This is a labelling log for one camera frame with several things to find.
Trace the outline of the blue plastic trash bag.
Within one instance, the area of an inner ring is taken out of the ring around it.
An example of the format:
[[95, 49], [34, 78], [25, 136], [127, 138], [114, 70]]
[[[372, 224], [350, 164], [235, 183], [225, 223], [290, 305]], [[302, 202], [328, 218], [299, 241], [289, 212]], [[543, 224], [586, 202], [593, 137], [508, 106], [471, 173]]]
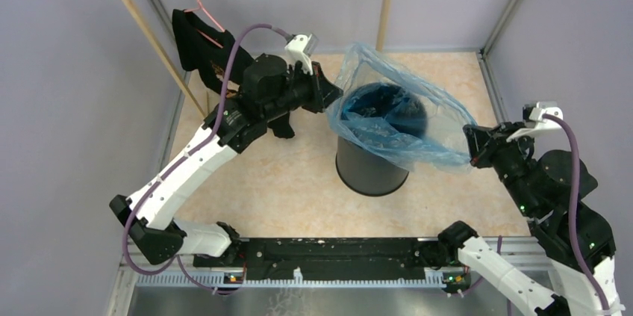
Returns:
[[471, 171], [463, 127], [475, 119], [443, 88], [365, 43], [348, 48], [335, 84], [343, 95], [326, 114], [339, 137], [409, 171]]

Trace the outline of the black round trash bin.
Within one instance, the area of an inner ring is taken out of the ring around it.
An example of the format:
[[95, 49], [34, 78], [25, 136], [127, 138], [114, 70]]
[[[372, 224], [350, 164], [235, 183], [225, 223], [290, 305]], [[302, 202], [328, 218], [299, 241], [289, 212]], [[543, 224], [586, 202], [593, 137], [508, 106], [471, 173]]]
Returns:
[[385, 196], [407, 180], [405, 153], [425, 137], [428, 114], [419, 98], [396, 84], [371, 83], [342, 101], [335, 125], [335, 166], [342, 182], [364, 196]]

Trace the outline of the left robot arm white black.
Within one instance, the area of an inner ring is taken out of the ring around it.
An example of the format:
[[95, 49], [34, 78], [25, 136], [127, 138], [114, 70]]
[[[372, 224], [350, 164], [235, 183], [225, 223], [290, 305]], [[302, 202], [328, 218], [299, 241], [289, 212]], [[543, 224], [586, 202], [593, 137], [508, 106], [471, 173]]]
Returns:
[[141, 189], [110, 201], [125, 230], [123, 242], [133, 242], [151, 265], [169, 264], [179, 255], [234, 264], [240, 254], [234, 228], [176, 220], [175, 214], [214, 172], [269, 129], [289, 131], [291, 112], [322, 113], [342, 95], [316, 61], [304, 69], [301, 62], [288, 65], [275, 55], [256, 58], [237, 93], [208, 114], [176, 157]]

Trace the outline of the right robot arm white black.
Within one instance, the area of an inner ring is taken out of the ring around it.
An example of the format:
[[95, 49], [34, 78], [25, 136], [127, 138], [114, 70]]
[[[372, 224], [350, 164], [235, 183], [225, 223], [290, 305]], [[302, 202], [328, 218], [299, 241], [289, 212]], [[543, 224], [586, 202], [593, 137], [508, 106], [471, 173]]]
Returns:
[[582, 201], [597, 180], [579, 158], [576, 142], [568, 151], [554, 149], [534, 159], [534, 138], [520, 135], [520, 127], [501, 123], [463, 130], [472, 166], [494, 169], [527, 219], [552, 264], [551, 286], [513, 266], [463, 221], [439, 234], [440, 260], [475, 271], [524, 315], [621, 315], [625, 306], [614, 280], [611, 226]]

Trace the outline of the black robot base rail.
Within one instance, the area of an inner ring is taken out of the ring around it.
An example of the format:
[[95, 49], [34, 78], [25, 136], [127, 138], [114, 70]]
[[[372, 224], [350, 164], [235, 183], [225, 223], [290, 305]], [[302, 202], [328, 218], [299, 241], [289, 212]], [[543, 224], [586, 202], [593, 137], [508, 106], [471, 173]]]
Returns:
[[479, 284], [434, 238], [245, 238], [220, 258], [184, 255], [139, 285], [238, 288], [440, 288]]

